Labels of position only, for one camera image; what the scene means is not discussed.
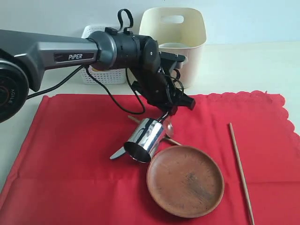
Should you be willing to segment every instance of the wooden plate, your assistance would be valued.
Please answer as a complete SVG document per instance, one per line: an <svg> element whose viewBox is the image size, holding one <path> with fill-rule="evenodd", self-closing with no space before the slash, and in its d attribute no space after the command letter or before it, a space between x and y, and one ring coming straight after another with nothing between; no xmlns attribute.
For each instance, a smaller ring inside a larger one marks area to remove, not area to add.
<svg viewBox="0 0 300 225"><path fill-rule="evenodd" d="M158 153L149 165L147 185L161 208L183 218L213 211L224 193L217 164L190 146L172 146Z"/></svg>

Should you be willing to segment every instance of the stainless steel cup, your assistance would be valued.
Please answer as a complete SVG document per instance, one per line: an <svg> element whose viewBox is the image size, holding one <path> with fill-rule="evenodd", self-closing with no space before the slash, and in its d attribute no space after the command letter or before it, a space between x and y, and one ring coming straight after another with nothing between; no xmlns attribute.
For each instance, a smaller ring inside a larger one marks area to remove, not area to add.
<svg viewBox="0 0 300 225"><path fill-rule="evenodd" d="M163 124L155 119L145 118L124 144L124 149L133 159L147 163L151 161L164 136Z"/></svg>

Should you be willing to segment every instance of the knife blade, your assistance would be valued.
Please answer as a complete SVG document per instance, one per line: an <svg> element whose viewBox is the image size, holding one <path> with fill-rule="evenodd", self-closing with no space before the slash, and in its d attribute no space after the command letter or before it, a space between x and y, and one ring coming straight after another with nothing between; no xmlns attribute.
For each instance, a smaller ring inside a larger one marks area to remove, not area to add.
<svg viewBox="0 0 300 225"><path fill-rule="evenodd" d="M124 153L125 153L125 149L124 149L124 147L122 147L119 150L117 150L115 153L113 153L113 155L110 156L109 158L110 159L115 159L115 158L118 158L118 157L122 156Z"/></svg>

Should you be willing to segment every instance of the white table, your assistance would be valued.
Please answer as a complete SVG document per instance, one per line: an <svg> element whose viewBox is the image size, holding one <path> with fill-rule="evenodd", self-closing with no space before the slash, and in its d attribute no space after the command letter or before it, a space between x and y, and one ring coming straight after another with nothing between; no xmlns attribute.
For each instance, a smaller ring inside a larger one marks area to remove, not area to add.
<svg viewBox="0 0 300 225"><path fill-rule="evenodd" d="M244 45L207 45L203 51L201 74L188 95L212 92L261 90L280 93L289 111L289 120L300 132L300 42ZM61 81L74 68L47 71L42 90ZM127 84L108 85L112 94L132 94ZM75 75L70 81L49 93L105 94L98 85L84 85ZM20 150L42 97L27 101L21 111L0 124L0 189Z"/></svg>

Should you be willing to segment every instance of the wooden chopstick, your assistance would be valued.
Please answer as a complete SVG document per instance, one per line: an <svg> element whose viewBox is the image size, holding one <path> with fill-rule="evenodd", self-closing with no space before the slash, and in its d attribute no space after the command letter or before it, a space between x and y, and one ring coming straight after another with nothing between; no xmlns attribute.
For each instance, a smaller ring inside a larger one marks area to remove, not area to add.
<svg viewBox="0 0 300 225"><path fill-rule="evenodd" d="M234 146L236 160L237 160L238 166L239 166L240 176L241 176L242 183L243 183L244 194L245 194L246 201L247 201L248 212L249 212L249 215L250 215L251 224L255 225L254 224L254 217L253 217L252 207L251 207L251 202L250 202L249 193L248 193L248 188L247 188L247 184L246 184L246 179L245 179L245 175L244 175L244 172L243 172L242 163L240 161L238 145L236 144L236 140L235 140L235 137L234 137L234 131L233 131L232 123L229 123L229 129L230 129L231 138L232 138L232 142L233 142L233 146Z"/></svg>
<svg viewBox="0 0 300 225"><path fill-rule="evenodd" d="M136 117L133 117L133 116L130 116L130 115L129 115L128 118L130 118L131 120L133 120L133 121L136 122L136 123L140 123L140 121L139 121ZM166 140L166 141L168 141L168 142L170 142L170 143L172 143L172 144L182 145L182 144L180 144L179 142L177 142L177 141L175 141L175 140L173 140L172 138L167 137L167 136L164 137L164 140Z"/></svg>

